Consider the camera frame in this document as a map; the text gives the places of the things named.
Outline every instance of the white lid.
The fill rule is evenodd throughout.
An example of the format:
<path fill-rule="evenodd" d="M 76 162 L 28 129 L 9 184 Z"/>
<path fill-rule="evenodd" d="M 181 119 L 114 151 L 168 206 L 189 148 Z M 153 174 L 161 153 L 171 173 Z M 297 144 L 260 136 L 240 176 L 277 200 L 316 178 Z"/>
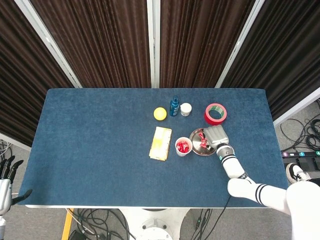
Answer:
<path fill-rule="evenodd" d="M 183 103 L 183 104 L 180 105 L 180 109 L 181 109 L 181 111 L 184 112 L 184 113 L 190 113 L 192 107 L 191 107 L 191 104 L 190 104 L 190 103 L 185 102 L 185 103 Z"/>

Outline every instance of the yellow ball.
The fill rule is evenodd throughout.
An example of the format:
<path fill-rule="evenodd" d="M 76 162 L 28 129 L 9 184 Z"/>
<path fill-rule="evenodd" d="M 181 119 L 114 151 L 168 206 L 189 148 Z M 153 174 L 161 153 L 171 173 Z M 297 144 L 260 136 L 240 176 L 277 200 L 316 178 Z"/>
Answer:
<path fill-rule="evenodd" d="M 153 116 L 155 119 L 162 121 L 166 118 L 167 111 L 163 107 L 157 107 L 153 112 Z"/>

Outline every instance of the curtain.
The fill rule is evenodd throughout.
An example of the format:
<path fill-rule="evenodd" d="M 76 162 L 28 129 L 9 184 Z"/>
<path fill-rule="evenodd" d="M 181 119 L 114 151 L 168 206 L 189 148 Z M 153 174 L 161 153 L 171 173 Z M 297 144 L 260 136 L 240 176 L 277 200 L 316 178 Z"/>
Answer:
<path fill-rule="evenodd" d="M 0 133 L 31 146 L 47 90 L 73 86 L 14 1 L 0 18 Z"/>
<path fill-rule="evenodd" d="M 161 88 L 212 88 L 254 0 L 162 0 Z"/>
<path fill-rule="evenodd" d="M 267 0 L 223 88 L 266 90 L 277 119 L 320 87 L 320 1 Z"/>
<path fill-rule="evenodd" d="M 150 88 L 146 0 L 31 0 L 82 86 Z"/>

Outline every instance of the tape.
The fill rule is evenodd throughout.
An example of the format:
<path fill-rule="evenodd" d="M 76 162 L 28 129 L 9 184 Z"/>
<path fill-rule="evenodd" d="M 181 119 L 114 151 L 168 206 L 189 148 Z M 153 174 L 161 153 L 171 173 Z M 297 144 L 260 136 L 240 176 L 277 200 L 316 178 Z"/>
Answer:
<path fill-rule="evenodd" d="M 220 114 L 219 119 L 215 119 L 210 116 L 210 111 L 216 111 Z M 210 125 L 219 125 L 227 118 L 227 110 L 224 106 L 219 103 L 211 103 L 209 106 L 206 107 L 204 112 L 204 119 Z"/>

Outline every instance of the red wrapper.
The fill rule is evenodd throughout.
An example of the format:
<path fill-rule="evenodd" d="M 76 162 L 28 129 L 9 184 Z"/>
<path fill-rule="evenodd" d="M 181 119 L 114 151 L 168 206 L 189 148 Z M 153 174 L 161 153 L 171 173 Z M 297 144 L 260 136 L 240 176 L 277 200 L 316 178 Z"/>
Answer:
<path fill-rule="evenodd" d="M 176 148 L 179 152 L 186 154 L 189 151 L 189 145 L 186 141 L 180 141 L 176 144 Z"/>

